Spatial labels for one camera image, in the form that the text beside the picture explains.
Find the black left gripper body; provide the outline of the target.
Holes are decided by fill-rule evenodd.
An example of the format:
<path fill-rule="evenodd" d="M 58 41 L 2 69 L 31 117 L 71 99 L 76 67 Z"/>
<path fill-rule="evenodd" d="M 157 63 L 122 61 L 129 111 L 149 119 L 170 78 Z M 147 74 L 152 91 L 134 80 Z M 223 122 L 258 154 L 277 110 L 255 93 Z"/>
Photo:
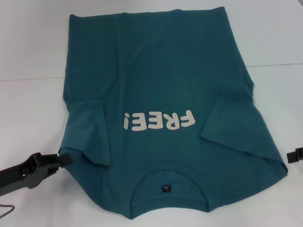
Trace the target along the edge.
<path fill-rule="evenodd" d="M 36 164 L 34 155 L 23 163 L 0 171 L 0 195 L 6 195 L 21 188 L 33 188 Z"/>

